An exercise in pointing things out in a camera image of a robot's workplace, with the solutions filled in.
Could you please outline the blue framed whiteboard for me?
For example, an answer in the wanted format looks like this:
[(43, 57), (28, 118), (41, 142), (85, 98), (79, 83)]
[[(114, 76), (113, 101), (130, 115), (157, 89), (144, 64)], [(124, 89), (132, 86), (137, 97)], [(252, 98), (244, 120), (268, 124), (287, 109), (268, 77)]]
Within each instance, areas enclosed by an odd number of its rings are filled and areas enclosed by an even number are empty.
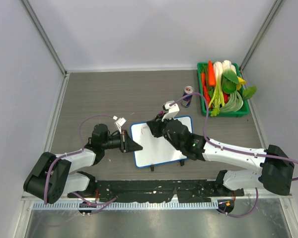
[(134, 123), (130, 127), (131, 138), (143, 147), (140, 151), (134, 152), (135, 165), (137, 168), (145, 168), (161, 165), (180, 160), (187, 157), (176, 150), (163, 137), (155, 138), (146, 122)]

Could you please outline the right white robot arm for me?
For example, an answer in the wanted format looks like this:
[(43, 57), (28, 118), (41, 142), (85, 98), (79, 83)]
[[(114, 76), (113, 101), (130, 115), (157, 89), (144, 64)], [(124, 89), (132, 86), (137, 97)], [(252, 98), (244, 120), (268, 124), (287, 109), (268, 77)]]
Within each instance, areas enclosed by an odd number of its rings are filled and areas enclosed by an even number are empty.
[(267, 149), (251, 149), (224, 144), (191, 133), (178, 119), (163, 119), (161, 115), (147, 121), (147, 126), (153, 137), (163, 137), (188, 159), (241, 167), (241, 171), (219, 172), (214, 184), (218, 195), (225, 196), (238, 189), (262, 187), (277, 195), (290, 194), (295, 165), (276, 145), (269, 145)]

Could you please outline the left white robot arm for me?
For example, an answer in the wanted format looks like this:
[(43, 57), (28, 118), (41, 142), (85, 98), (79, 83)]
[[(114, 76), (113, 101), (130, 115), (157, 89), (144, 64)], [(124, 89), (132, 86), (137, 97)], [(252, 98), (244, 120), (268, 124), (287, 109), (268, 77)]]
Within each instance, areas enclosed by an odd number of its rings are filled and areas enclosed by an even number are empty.
[(127, 130), (110, 133), (107, 125), (97, 124), (82, 149), (59, 155), (41, 154), (26, 178), (23, 190), (46, 204), (55, 203), (63, 194), (77, 193), (90, 198), (97, 190), (96, 178), (81, 169), (98, 164), (108, 149), (128, 153), (143, 147), (131, 139)]

